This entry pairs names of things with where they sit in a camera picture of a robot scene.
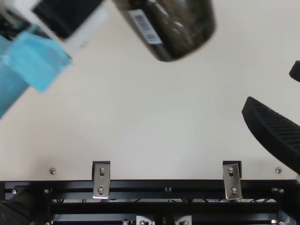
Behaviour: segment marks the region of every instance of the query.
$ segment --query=metal bracket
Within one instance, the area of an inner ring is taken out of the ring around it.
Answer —
[[[297,225],[297,222],[293,218],[289,217],[281,210],[278,212],[278,221],[279,225]]]
[[[240,172],[238,164],[223,165],[223,178],[226,199],[233,200],[243,198],[240,187]]]
[[[95,164],[93,198],[108,199],[110,180],[110,164]]]
[[[192,225],[192,216],[175,217],[175,225]]]
[[[145,216],[136,216],[136,225],[155,225],[154,219]]]

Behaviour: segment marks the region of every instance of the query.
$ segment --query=white panel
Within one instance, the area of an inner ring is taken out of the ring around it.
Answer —
[[[295,179],[248,130],[252,96],[300,124],[300,1],[214,1],[217,31],[182,60],[157,61],[111,1],[112,18],[44,93],[29,89],[0,125],[0,180]],[[275,168],[283,171],[276,174]],[[55,167],[55,175],[49,168]]]

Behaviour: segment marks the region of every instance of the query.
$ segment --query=bolt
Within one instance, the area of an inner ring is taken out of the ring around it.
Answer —
[[[103,193],[104,193],[104,188],[103,188],[103,187],[99,187],[98,193],[99,193],[99,195],[103,195]]]
[[[233,173],[233,168],[232,168],[232,167],[229,167],[227,171],[228,171],[229,173]]]
[[[282,169],[281,169],[280,166],[278,166],[278,167],[275,168],[275,171],[276,171],[276,173],[281,173],[281,172],[282,172]]]
[[[100,176],[103,177],[105,173],[105,168],[101,167],[100,168]]]
[[[128,219],[123,220],[123,225],[128,225]]]
[[[232,188],[231,188],[231,193],[232,193],[233,195],[236,195],[236,193],[237,193],[237,190],[236,190],[236,188],[235,188],[235,187],[232,187]]]
[[[50,168],[49,173],[54,175],[56,173],[56,169],[54,167]]]

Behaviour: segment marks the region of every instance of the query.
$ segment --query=black ribbed object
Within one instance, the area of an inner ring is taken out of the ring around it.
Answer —
[[[252,97],[248,97],[242,114],[259,143],[300,174],[300,127]]]

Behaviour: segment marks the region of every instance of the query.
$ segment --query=label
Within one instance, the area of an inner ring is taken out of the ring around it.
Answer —
[[[158,34],[155,32],[145,13],[141,9],[131,10],[129,11],[129,14],[149,44],[162,44]]]

